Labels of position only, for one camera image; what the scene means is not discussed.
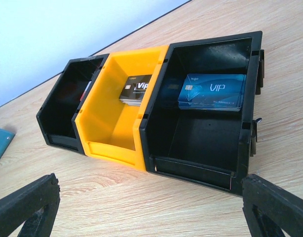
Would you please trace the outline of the teal leather card holder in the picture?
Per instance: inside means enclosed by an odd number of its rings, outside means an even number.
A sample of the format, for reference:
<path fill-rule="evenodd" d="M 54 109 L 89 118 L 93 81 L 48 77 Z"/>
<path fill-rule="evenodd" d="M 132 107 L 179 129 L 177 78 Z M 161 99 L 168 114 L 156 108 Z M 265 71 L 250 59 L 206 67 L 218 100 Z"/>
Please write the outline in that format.
<path fill-rule="evenodd" d="M 15 134 L 0 128 L 0 158 L 11 143 Z"/>

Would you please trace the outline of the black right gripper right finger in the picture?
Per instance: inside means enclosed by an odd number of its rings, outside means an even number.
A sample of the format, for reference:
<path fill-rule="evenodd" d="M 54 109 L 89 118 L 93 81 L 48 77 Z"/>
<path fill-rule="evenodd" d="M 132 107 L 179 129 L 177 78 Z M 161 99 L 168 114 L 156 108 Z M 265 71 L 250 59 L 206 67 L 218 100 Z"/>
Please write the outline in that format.
<path fill-rule="evenodd" d="M 303 237 L 303 199 L 251 174 L 242 180 L 243 212 L 253 237 Z"/>

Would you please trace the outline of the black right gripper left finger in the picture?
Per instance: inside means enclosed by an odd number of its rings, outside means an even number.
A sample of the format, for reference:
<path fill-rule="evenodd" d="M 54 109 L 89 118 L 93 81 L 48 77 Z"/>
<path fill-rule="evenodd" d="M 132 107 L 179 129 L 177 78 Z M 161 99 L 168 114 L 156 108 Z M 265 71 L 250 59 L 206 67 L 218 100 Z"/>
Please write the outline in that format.
<path fill-rule="evenodd" d="M 19 237 L 51 235 L 60 203 L 60 186 L 54 173 L 44 175 L 0 199 L 0 237 L 23 225 Z"/>

